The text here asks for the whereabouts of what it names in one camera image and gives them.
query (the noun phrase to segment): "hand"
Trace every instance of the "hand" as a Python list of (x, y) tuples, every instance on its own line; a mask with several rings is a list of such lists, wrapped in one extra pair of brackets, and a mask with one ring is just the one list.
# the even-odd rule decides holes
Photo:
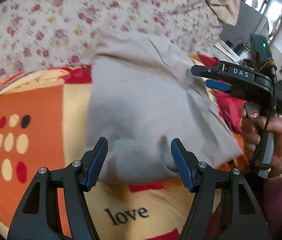
[[(265, 127), (266, 117), (260, 116), (255, 120), (246, 118), (246, 110), (241, 109), (242, 136), (244, 138), (244, 148), (250, 152), (255, 150), (255, 146), (260, 142), (260, 135), (256, 133), (256, 127)], [(269, 177), (276, 177), (282, 174), (282, 119), (273, 117), (268, 122), (267, 131), (275, 134), (275, 147), (271, 161), (271, 171)]]

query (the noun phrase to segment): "finger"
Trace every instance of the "finger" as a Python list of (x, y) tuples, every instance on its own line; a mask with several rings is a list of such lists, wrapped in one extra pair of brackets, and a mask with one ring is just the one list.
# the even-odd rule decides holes
[(252, 143), (244, 142), (244, 150), (246, 150), (248, 152), (254, 152), (255, 151), (255, 145), (252, 144)]
[(241, 110), (240, 110), (240, 116), (241, 116), (241, 118), (246, 117), (246, 109), (245, 109), (244, 106), (243, 106), (243, 107), (241, 108)]
[[(266, 117), (260, 116), (257, 118), (257, 124), (264, 129)], [(268, 122), (267, 131), (282, 135), (282, 119), (280, 117), (272, 117)]]
[(255, 132), (255, 123), (249, 118), (242, 119), (242, 131), (246, 133)]
[(251, 143), (254, 145), (259, 144), (261, 137), (257, 133), (243, 133), (243, 139), (247, 143)]

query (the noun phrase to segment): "purple sleeve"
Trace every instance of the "purple sleeve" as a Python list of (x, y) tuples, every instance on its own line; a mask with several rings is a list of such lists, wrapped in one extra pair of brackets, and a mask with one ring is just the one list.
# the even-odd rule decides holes
[(273, 236), (282, 228), (282, 178), (265, 180), (263, 187), (265, 218)]

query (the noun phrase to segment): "blue rubber pad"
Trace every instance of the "blue rubber pad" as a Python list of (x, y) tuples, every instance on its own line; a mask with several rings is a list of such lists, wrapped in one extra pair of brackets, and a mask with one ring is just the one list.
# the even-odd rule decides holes
[(105, 157), (108, 153), (107, 145), (108, 141), (104, 139), (88, 169), (88, 180), (85, 185), (89, 189), (91, 189), (97, 184)]
[(219, 82), (213, 79), (207, 79), (205, 82), (205, 85), (208, 88), (212, 88), (212, 89), (217, 89), (217, 90), (221, 90), (223, 92), (229, 92), (231, 90), (231, 86), (227, 83), (224, 82)]
[(171, 142), (171, 153), (174, 162), (177, 165), (177, 169), (180, 174), (183, 185), (189, 190), (189, 192), (192, 192), (194, 189), (194, 185), (192, 182), (192, 171), (186, 163), (183, 154), (174, 139)]

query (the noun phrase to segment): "person's arm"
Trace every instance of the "person's arm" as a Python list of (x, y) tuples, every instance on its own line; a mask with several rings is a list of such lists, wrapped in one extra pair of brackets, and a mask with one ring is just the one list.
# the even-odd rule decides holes
[[(256, 127), (264, 128), (266, 118), (259, 117), (255, 120), (245, 118), (246, 111), (244, 108), (241, 110), (241, 116), (243, 118), (244, 147), (247, 150), (254, 151), (255, 146), (260, 142)], [(271, 118), (267, 130), (275, 133), (276, 138), (271, 171), (263, 187), (265, 217), (270, 234), (273, 236), (282, 228), (282, 119), (280, 117)]]

